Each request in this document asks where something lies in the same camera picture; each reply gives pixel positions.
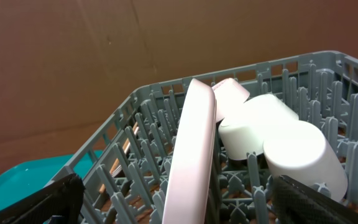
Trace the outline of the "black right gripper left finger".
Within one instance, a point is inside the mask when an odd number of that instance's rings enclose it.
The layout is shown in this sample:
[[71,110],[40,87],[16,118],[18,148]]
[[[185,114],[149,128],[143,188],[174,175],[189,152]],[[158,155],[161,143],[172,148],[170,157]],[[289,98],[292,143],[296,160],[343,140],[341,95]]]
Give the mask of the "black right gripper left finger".
[[0,211],[0,224],[78,223],[85,186],[69,174]]

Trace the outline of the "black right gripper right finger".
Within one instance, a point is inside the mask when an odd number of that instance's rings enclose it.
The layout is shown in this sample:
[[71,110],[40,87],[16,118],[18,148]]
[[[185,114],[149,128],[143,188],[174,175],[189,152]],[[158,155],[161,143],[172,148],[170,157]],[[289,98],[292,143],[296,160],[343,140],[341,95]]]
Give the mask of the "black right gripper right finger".
[[358,213],[287,175],[274,178],[273,210],[281,224],[358,224]]

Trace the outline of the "white plastic cup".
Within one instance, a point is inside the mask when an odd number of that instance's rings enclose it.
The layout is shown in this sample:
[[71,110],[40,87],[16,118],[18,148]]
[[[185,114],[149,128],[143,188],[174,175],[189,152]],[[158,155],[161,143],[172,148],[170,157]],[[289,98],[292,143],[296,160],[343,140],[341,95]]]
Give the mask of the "white plastic cup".
[[331,199],[341,201],[347,191],[347,175],[321,130],[306,121],[281,125],[263,142],[272,177],[287,175],[310,187],[325,183]]

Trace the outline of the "light green bowl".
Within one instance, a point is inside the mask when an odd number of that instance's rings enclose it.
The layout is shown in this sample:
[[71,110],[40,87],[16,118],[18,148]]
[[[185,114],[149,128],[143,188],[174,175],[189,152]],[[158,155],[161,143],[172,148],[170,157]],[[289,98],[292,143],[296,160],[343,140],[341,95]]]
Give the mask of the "light green bowl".
[[273,94],[256,96],[228,114],[220,123],[218,132],[228,158],[247,159],[248,154],[263,153],[264,139],[284,124],[299,116]]

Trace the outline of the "large white plate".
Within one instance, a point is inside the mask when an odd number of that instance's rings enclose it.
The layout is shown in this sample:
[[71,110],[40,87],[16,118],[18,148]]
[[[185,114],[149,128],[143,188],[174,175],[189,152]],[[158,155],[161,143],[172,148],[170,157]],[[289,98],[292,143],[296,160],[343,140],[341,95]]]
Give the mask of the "large white plate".
[[214,91],[194,78],[188,87],[178,125],[163,223],[204,223],[215,127]]

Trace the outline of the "pink bowl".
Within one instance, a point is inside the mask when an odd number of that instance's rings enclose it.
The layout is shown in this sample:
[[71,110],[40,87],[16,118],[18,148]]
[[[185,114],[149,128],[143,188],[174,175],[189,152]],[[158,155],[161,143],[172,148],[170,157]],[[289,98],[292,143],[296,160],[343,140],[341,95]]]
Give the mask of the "pink bowl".
[[250,92],[233,78],[220,81],[212,89],[216,99],[216,122],[222,121],[231,111],[250,97]]

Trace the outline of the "wooden chopstick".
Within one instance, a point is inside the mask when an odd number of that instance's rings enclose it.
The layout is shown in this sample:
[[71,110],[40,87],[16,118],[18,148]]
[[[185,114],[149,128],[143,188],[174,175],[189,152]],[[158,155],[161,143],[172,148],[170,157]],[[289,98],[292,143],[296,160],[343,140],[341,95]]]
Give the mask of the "wooden chopstick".
[[[138,128],[138,122],[136,122],[135,125],[132,127],[132,130],[133,130],[134,134],[137,134],[137,132],[138,132],[138,130],[139,130],[139,128]],[[130,145],[131,145],[131,144],[130,144],[129,140],[126,139],[126,141],[125,141],[125,143],[124,143],[124,153],[125,153],[125,154],[128,153]],[[109,173],[110,173],[111,175],[117,174],[117,173],[118,173],[118,171],[117,171],[117,170],[118,170],[118,167],[119,167],[119,159],[116,159],[116,160],[114,161],[114,163],[113,163],[113,165],[112,165],[112,167],[111,167]],[[101,188],[99,189],[99,193],[100,193],[100,194],[103,194],[104,191],[105,191],[105,189],[106,189],[106,187],[105,187],[105,185],[103,184],[103,185],[101,186]]]

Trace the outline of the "grey dishwasher rack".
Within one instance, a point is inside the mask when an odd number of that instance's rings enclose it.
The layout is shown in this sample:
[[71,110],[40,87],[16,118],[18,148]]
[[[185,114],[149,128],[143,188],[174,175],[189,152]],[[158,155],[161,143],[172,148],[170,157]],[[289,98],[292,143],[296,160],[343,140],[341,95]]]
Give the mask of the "grey dishwasher rack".
[[[358,208],[358,59],[336,51],[304,54],[280,60],[198,75],[213,86],[222,78],[240,81],[251,96],[272,93],[322,130],[350,178],[345,205]],[[80,223],[160,223],[167,192],[172,146],[191,78],[142,86],[80,147],[53,177],[73,173],[87,152],[101,151],[86,173]],[[138,122],[135,136],[132,127]],[[128,157],[123,146],[130,142]],[[206,223],[267,223],[273,212],[272,177],[256,157],[250,166],[235,167],[216,136],[209,184]],[[116,159],[122,167],[113,177]],[[99,193],[102,185],[106,189]]]

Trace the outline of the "teal plastic tray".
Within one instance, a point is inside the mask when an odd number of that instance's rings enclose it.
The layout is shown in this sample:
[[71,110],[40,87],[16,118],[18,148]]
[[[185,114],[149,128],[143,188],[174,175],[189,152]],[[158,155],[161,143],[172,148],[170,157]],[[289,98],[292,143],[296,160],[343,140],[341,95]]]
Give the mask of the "teal plastic tray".
[[[73,174],[84,179],[101,151],[87,152],[75,163]],[[27,161],[0,175],[0,211],[38,192],[63,168],[71,155]]]

